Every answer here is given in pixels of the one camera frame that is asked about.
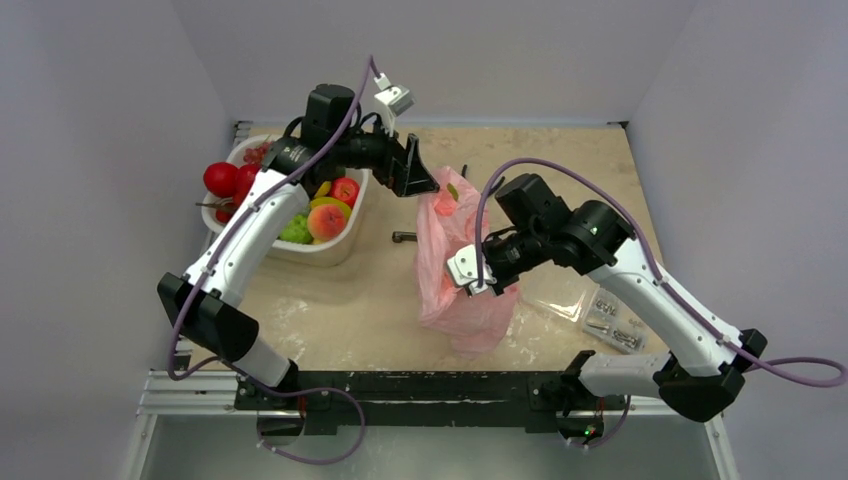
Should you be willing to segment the pink plastic bag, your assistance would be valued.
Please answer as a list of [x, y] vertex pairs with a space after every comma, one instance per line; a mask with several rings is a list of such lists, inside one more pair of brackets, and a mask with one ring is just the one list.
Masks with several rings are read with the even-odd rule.
[[489, 288], [468, 291], [467, 281], [477, 273], [481, 193], [450, 167], [436, 169], [433, 177], [439, 191], [420, 196], [416, 213], [419, 323], [446, 334], [457, 354], [473, 358], [494, 350], [506, 336], [519, 289], [512, 286], [499, 295]]

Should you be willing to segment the fake peach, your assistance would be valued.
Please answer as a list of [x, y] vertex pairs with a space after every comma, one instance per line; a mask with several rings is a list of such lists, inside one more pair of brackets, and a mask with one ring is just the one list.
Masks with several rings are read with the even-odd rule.
[[313, 241], [324, 243], [338, 237], [347, 227], [350, 213], [350, 208], [344, 204], [313, 206], [306, 223]]

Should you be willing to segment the red fake pomegranate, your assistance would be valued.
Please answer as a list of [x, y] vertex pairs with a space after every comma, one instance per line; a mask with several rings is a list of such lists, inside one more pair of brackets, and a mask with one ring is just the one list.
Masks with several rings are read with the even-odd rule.
[[260, 164], [246, 164], [238, 169], [236, 175], [236, 190], [233, 198], [243, 198], [250, 192], [254, 184], [255, 177], [260, 170]]

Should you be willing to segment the aluminium frame rail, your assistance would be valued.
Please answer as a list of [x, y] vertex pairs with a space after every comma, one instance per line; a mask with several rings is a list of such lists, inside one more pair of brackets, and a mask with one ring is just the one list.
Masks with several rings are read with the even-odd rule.
[[146, 377], [136, 415], [223, 416], [235, 412], [237, 376], [202, 370], [174, 381], [165, 371]]

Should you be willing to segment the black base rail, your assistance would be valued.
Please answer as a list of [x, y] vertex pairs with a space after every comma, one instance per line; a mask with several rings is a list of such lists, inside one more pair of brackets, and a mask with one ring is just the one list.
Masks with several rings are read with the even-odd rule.
[[241, 380], [234, 407], [261, 416], [261, 430], [281, 434], [271, 420], [289, 415], [306, 435], [341, 427], [521, 428], [565, 438], [602, 435], [602, 412], [622, 404], [601, 399], [559, 371], [422, 372], [307, 371], [302, 394], [282, 398]]

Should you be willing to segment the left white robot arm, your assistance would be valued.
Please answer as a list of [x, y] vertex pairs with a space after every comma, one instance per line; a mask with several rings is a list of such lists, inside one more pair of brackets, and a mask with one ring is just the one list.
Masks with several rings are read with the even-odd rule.
[[173, 337], [187, 338], [259, 383], [260, 397], [275, 409], [297, 399], [297, 364], [264, 342], [258, 322], [238, 307], [283, 228], [321, 183], [343, 169], [370, 171], [398, 197], [439, 189], [422, 164], [418, 137], [400, 142], [394, 130], [397, 116], [414, 103], [410, 90], [379, 80], [369, 131], [354, 118], [361, 95], [341, 85], [315, 87], [304, 116], [271, 144], [223, 232], [183, 274], [166, 273], [157, 285]]

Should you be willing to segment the red fake apple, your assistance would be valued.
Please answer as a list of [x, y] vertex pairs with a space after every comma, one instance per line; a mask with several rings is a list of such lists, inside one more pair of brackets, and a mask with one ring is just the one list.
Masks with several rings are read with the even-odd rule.
[[232, 197], [236, 192], [238, 170], [238, 167], [227, 162], [209, 165], [202, 176], [207, 192], [219, 198]]

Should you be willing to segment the white fruit basket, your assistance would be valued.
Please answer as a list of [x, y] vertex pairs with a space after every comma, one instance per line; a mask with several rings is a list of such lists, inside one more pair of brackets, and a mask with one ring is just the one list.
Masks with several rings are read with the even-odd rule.
[[[265, 141], [277, 140], [280, 136], [280, 134], [264, 134], [245, 137], [240, 142], [233, 143], [232, 150], [225, 161], [240, 167], [245, 164], [243, 157], [249, 147], [259, 146]], [[268, 251], [268, 256], [317, 267], [338, 265], [349, 256], [361, 225], [366, 194], [374, 182], [369, 170], [347, 169], [346, 176], [359, 184], [360, 192], [344, 231], [329, 242], [314, 245], [296, 244], [277, 239]], [[224, 224], [216, 220], [210, 208], [201, 207], [200, 213], [203, 222], [211, 232], [211, 239], [214, 240], [223, 231]]]

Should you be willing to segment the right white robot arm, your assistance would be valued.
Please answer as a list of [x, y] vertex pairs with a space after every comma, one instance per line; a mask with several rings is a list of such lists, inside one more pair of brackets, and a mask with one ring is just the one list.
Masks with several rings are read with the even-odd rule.
[[669, 349], [655, 355], [580, 352], [562, 374], [566, 410], [633, 395], [661, 399], [704, 423], [736, 400], [753, 363], [743, 354], [758, 358], [765, 336], [726, 324], [685, 292], [679, 295], [690, 306], [681, 306], [668, 291], [672, 279], [651, 271], [634, 227], [611, 206], [589, 200], [570, 209], [537, 174], [519, 175], [495, 199], [513, 224], [483, 243], [496, 293], [546, 262], [572, 268], [622, 301]]

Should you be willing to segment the red fake grapes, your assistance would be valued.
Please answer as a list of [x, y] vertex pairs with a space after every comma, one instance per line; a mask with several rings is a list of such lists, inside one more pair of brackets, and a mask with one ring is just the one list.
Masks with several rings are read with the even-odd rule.
[[270, 146], [271, 142], [265, 141], [257, 146], [247, 148], [243, 154], [244, 163], [250, 165], [261, 164], [268, 153]]

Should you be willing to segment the clear plastic screw box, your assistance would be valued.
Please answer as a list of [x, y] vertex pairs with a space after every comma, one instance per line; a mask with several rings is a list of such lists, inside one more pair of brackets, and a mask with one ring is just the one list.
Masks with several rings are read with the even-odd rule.
[[543, 317], [623, 354], [644, 350], [648, 332], [608, 290], [575, 273], [548, 269], [524, 282], [522, 301]]

